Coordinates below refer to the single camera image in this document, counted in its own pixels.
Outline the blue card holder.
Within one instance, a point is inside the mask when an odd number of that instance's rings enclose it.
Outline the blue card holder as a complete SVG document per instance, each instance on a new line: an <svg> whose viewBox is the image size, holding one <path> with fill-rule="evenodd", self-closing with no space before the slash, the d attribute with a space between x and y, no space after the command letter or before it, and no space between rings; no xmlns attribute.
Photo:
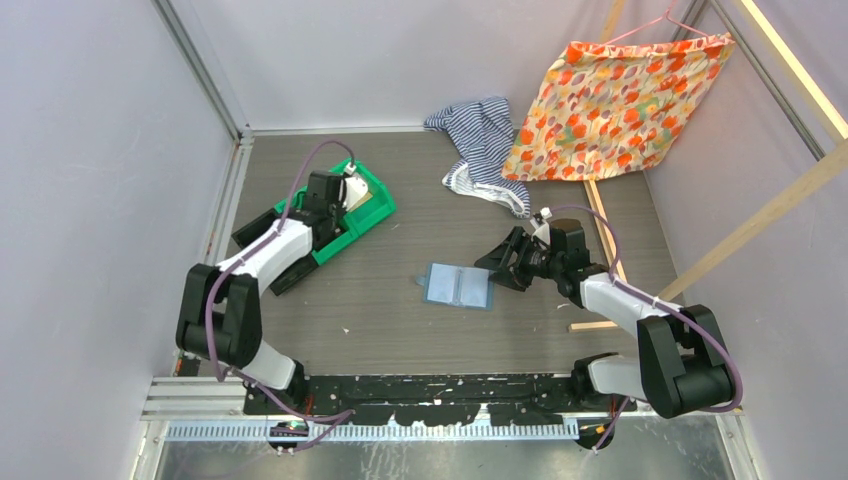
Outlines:
<svg viewBox="0 0 848 480"><path fill-rule="evenodd" d="M486 269L431 263L415 283L422 287L422 301L474 310L491 310L494 284Z"/></svg>

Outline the aluminium front rail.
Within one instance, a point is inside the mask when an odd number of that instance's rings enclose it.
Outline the aluminium front rail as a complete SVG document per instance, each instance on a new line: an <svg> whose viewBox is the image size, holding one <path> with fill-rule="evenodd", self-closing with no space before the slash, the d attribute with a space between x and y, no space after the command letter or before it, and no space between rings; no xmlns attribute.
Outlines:
<svg viewBox="0 0 848 480"><path fill-rule="evenodd" d="M401 426L394 421L360 426L347 422L350 410L333 416L289 414L239 378L164 377L153 381L142 417L165 422L168 440L266 442L285 449L309 442L593 440L613 414L564 414L547 426L494 426L485 413L465 426Z"/></svg>

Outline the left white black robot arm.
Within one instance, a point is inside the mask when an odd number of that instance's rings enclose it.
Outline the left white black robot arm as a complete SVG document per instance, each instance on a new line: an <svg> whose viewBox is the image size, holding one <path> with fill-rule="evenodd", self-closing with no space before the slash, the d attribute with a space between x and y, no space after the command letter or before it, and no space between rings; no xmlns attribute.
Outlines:
<svg viewBox="0 0 848 480"><path fill-rule="evenodd" d="M332 242L349 207L368 195L356 173L310 174L299 208L288 208L237 255L217 265L198 263L187 273L180 306L177 346L238 369L269 387L280 412L298 412L307 398L295 380L302 366L263 338L261 295L315 248Z"/></svg>

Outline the green plastic bin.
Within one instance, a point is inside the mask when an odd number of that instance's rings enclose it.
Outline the green plastic bin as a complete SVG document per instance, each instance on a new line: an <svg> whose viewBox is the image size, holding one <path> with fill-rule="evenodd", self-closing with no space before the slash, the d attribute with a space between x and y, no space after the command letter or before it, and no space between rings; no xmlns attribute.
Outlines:
<svg viewBox="0 0 848 480"><path fill-rule="evenodd" d="M388 187L359 160L349 157L328 170L314 171L329 171L343 174L343 170L348 164L355 165L358 172L367 181L372 198L356 210L347 212L343 216L341 226L344 228L344 232L338 238L326 246L313 246L313 256L317 260L318 265L327 263L331 258L353 245L362 236L396 211L396 204ZM306 191L309 176L305 185L295 191L291 201L284 200L277 204L277 212L279 214L284 213L286 219L299 220L298 209L301 205L302 196Z"/></svg>

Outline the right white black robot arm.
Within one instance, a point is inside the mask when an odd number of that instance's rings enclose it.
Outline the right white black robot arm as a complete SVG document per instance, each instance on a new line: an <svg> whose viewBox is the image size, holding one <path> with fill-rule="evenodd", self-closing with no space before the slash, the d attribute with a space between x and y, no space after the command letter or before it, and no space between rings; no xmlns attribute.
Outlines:
<svg viewBox="0 0 848 480"><path fill-rule="evenodd" d="M742 383L713 312L648 295L590 258L579 221L517 226L476 260L491 280L525 291L534 279L555 282L558 292L581 309L605 317L637 342L637 357L603 353L580 359L571 371L571 397L596 410L610 396L637 399L663 418L738 406Z"/></svg>

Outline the orange floral cloth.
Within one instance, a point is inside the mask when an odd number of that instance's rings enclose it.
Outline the orange floral cloth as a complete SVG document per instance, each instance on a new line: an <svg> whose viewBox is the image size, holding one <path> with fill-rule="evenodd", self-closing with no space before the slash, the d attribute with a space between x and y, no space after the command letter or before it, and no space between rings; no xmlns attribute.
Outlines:
<svg viewBox="0 0 848 480"><path fill-rule="evenodd" d="M502 176L600 181L658 165L736 47L730 34L571 42L549 67Z"/></svg>

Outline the pink clothes hanger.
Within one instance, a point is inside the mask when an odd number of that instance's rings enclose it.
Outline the pink clothes hanger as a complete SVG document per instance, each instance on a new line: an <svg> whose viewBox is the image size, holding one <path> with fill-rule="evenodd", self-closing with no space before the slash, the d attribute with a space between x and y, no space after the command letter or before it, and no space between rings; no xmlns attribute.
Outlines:
<svg viewBox="0 0 848 480"><path fill-rule="evenodd" d="M701 30L698 30L698 29L696 29L696 28L694 28L694 27L692 27L688 24L683 23L682 21L676 20L676 19L671 17L671 13L674 10L674 8L676 7L677 3L678 3L678 0L671 0L670 3L668 4L667 8L664 10L664 12L660 16L644 23L643 25L638 26L637 28L626 31L626 32L624 32L624 33L622 33L622 34L620 34L616 37L612 37L612 38L604 41L603 45L615 44L615 43L617 43L621 40L624 40L627 37L630 37L630 36L640 32L642 30L648 29L648 28L650 28L650 27L652 27L652 26L654 26L658 23L661 23L661 22L668 22L668 23L671 23L673 25L676 25L677 27L680 27L681 29L683 29L685 31L697 34L700 37L706 37L707 33L703 32Z"/></svg>

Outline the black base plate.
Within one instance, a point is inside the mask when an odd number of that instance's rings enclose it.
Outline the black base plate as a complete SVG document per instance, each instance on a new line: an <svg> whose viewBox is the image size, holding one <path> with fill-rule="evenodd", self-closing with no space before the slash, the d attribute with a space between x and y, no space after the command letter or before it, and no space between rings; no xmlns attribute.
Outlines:
<svg viewBox="0 0 848 480"><path fill-rule="evenodd" d="M314 375L270 391L296 412L349 424L426 427L469 425L479 414L494 426L554 425L564 414L609 417L621 404L609 395L577 394L570 377L553 373L440 375Z"/></svg>

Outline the black plastic bin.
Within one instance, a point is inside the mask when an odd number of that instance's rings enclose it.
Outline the black plastic bin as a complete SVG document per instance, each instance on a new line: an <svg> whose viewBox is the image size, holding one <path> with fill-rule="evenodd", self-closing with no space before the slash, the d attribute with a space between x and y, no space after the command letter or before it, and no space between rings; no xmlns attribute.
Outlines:
<svg viewBox="0 0 848 480"><path fill-rule="evenodd" d="M300 220L282 222L274 209L249 222L232 235L245 260L236 275L249 273L259 292L279 296L318 268L313 256L311 228Z"/></svg>

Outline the blue white striped cloth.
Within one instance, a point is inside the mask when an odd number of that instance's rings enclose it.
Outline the blue white striped cloth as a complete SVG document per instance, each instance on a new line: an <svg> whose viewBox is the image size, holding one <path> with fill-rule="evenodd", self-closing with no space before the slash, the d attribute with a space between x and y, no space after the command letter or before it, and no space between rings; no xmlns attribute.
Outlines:
<svg viewBox="0 0 848 480"><path fill-rule="evenodd" d="M517 218L531 216L526 186L502 176L515 137L506 98L492 96L447 106L428 116L423 126L447 134L459 154L441 180L444 187L502 206Z"/></svg>

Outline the wooden frame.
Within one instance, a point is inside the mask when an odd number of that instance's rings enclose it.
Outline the wooden frame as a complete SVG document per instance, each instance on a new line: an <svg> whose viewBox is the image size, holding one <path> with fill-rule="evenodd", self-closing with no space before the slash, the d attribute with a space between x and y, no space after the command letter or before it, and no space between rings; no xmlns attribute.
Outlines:
<svg viewBox="0 0 848 480"><path fill-rule="evenodd" d="M847 339L847 5L679 1L738 44L669 157L642 175L677 276L748 369Z"/></svg>

